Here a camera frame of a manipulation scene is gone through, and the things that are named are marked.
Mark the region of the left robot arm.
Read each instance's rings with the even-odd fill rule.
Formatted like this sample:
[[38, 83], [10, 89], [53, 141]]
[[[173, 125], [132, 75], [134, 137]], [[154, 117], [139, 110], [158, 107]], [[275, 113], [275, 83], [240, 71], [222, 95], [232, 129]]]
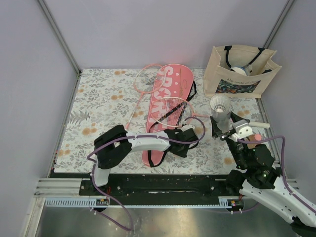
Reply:
[[156, 133], [134, 133], [116, 125], [94, 140], [96, 161], [90, 189], [96, 195], [105, 193], [111, 169], [130, 153], [142, 152], [144, 164], [154, 168], [162, 164], [167, 153], [185, 158], [198, 143], [195, 127], [189, 124]]

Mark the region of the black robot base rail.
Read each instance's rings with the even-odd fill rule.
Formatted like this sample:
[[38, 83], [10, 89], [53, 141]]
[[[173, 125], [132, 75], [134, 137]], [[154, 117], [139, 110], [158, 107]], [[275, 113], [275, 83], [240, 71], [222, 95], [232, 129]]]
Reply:
[[229, 197], [237, 199], [238, 191], [229, 191], [226, 175], [176, 175], [176, 174], [110, 174], [105, 186], [97, 190], [90, 179], [83, 179], [79, 186], [80, 196], [99, 196], [103, 191], [117, 200], [124, 197], [199, 198]]

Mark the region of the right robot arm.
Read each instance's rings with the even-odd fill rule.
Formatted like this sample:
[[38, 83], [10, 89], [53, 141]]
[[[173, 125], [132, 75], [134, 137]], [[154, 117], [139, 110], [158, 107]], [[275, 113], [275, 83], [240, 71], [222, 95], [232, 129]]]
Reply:
[[233, 112], [230, 118], [232, 129], [227, 132], [219, 129], [214, 118], [210, 119], [213, 138], [227, 143], [237, 165], [225, 180], [225, 191], [256, 200], [289, 223], [297, 235], [314, 237], [316, 205], [288, 184], [283, 166], [274, 166], [275, 158], [265, 144], [268, 139], [252, 143], [246, 140], [253, 134], [253, 127], [269, 128], [270, 125], [244, 119]]

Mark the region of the white shuttlecock tube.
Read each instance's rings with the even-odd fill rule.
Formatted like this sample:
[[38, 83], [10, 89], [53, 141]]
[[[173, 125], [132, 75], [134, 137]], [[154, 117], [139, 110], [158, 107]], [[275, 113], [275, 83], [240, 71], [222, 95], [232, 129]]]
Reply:
[[230, 111], [218, 113], [211, 109], [212, 117], [217, 122], [218, 127], [222, 130], [222, 132], [227, 132], [230, 130]]

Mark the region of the white shuttlecock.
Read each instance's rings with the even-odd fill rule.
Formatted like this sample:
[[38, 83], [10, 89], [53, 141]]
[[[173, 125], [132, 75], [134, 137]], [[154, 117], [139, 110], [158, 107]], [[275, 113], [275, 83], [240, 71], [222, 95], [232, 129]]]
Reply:
[[218, 113], [228, 112], [231, 102], [225, 94], [216, 94], [210, 99], [211, 109]]

